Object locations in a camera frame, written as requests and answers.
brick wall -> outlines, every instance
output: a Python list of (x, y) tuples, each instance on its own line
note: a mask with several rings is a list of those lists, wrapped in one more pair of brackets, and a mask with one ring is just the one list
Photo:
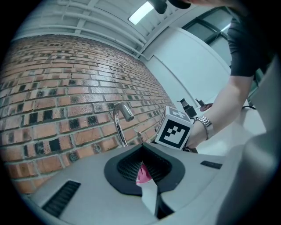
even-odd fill
[(129, 144), (138, 143), (134, 129), (149, 141), (164, 107), (172, 105), (142, 62), (71, 36), (14, 42), (0, 89), (0, 153), (26, 194), (76, 160), (120, 146), (112, 119), (116, 102), (135, 115), (120, 122)]

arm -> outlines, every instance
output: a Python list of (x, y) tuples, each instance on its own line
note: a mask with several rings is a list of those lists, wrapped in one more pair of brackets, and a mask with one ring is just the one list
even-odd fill
[[(232, 123), (239, 115), (250, 92), (253, 76), (231, 76), (227, 85), (220, 91), (213, 106), (206, 116), (213, 124), (215, 134)], [(196, 148), (206, 140), (207, 134), (203, 124), (196, 121), (187, 141), (189, 148)]]

fluorescent light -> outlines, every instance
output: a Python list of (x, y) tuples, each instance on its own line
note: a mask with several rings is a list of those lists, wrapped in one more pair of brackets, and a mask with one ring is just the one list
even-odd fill
[(221, 31), (225, 31), (227, 28), (229, 28), (230, 27), (230, 25), (231, 25), (231, 23), (230, 24), (228, 24), (225, 28), (223, 28)]
[(149, 2), (146, 2), (133, 15), (130, 16), (129, 20), (134, 25), (136, 25), (152, 9), (153, 9), (153, 6)]

pink cloth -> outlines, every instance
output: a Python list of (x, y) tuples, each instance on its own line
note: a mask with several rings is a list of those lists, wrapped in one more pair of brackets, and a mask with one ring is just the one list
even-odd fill
[(136, 183), (137, 184), (146, 183), (146, 182), (150, 181), (151, 179), (152, 179), (152, 177), (150, 176), (147, 167), (142, 163), (142, 165), (140, 166), (140, 169), (137, 173)]

metal faucet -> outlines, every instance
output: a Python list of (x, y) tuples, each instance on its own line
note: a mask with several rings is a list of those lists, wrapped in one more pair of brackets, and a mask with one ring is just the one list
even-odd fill
[(120, 126), (120, 122), (119, 122), (119, 111), (122, 112), (125, 120), (127, 122), (132, 121), (135, 116), (132, 114), (131, 110), (124, 104), (121, 102), (116, 103), (116, 105), (113, 108), (113, 118), (114, 118), (114, 124), (118, 133), (118, 137), (120, 139), (120, 142), (122, 144), (123, 147), (128, 146), (125, 136), (123, 134), (122, 128)]

